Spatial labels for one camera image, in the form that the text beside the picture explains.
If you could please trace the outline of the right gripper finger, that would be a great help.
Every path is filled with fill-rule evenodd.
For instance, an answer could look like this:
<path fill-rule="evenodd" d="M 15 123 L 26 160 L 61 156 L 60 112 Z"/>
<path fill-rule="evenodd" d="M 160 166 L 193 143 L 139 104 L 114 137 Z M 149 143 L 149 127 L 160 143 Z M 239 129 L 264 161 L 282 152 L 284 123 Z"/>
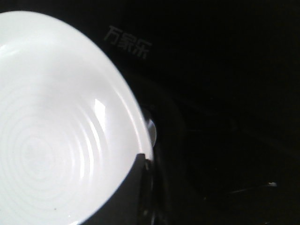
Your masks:
<path fill-rule="evenodd" d="M 84 225 L 152 225 L 153 166 L 144 154 L 137 154 L 127 177 L 115 193 Z"/>

